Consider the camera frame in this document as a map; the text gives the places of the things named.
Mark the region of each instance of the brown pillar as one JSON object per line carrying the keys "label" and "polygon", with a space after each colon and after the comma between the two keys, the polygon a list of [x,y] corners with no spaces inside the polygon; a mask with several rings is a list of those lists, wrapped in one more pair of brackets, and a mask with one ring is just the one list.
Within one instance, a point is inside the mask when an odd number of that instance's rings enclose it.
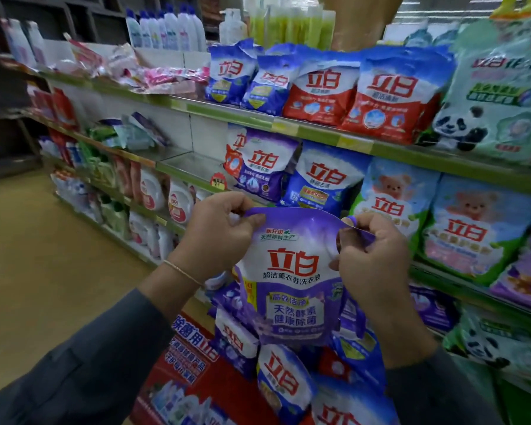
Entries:
{"label": "brown pillar", "polygon": [[403,0],[319,0],[336,11],[333,50],[353,51],[374,46],[382,38]]}

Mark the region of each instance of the red detergent bag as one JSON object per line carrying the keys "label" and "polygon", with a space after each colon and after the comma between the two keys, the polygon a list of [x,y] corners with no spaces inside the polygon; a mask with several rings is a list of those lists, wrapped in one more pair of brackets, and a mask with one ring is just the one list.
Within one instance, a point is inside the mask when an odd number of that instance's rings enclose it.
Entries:
{"label": "red detergent bag", "polygon": [[304,63],[283,107],[283,116],[337,126],[356,92],[360,61],[354,53],[328,52]]}
{"label": "red detergent bag", "polygon": [[413,143],[421,115],[451,74],[414,56],[366,59],[360,70],[354,105],[340,128],[401,144]]}

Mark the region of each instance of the person's right hand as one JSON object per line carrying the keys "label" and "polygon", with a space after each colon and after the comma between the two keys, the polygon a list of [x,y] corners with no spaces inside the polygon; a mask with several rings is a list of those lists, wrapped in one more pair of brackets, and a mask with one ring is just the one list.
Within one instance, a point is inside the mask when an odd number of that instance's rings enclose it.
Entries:
{"label": "person's right hand", "polygon": [[[364,248],[352,228],[339,232],[340,256],[331,263],[340,271],[344,285],[368,317],[392,311],[399,305],[412,307],[408,286],[411,254],[407,239],[394,223],[377,213],[355,216],[357,228],[370,231],[375,242]],[[353,220],[344,218],[348,225]]]}

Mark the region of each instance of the yellow floor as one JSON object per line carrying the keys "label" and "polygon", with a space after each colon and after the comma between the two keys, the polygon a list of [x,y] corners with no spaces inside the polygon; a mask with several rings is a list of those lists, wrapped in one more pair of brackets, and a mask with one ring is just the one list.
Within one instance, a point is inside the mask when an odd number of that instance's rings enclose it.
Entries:
{"label": "yellow floor", "polygon": [[[0,388],[150,271],[53,190],[44,171],[0,179]],[[187,312],[203,314],[191,302]]]}

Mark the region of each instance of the person's left hand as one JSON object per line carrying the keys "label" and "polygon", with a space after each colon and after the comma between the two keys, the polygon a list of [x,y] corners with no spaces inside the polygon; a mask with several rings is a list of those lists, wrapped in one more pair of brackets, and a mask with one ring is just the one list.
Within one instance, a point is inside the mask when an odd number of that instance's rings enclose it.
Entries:
{"label": "person's left hand", "polygon": [[201,283],[230,270],[250,247],[254,230],[266,221],[255,214],[232,222],[230,213],[243,214],[254,202],[242,192],[219,192],[198,202],[181,242],[168,261]]}

